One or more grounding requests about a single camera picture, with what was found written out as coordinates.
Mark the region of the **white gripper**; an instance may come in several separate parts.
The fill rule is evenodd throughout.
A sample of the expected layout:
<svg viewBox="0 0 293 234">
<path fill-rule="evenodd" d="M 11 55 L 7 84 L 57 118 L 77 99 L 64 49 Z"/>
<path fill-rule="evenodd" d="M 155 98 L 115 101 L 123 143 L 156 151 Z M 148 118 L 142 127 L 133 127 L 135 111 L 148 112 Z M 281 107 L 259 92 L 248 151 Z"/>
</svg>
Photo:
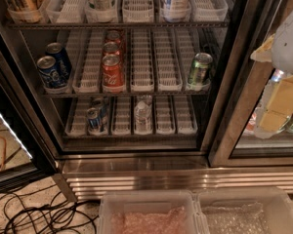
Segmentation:
<svg viewBox="0 0 293 234">
<path fill-rule="evenodd" d="M 274 68 L 293 74 L 293 11 L 250 58 L 258 62 L 272 62 Z M 276 132 L 293 114 L 293 75 L 282 79 L 273 87 L 260 127 Z"/>
</svg>

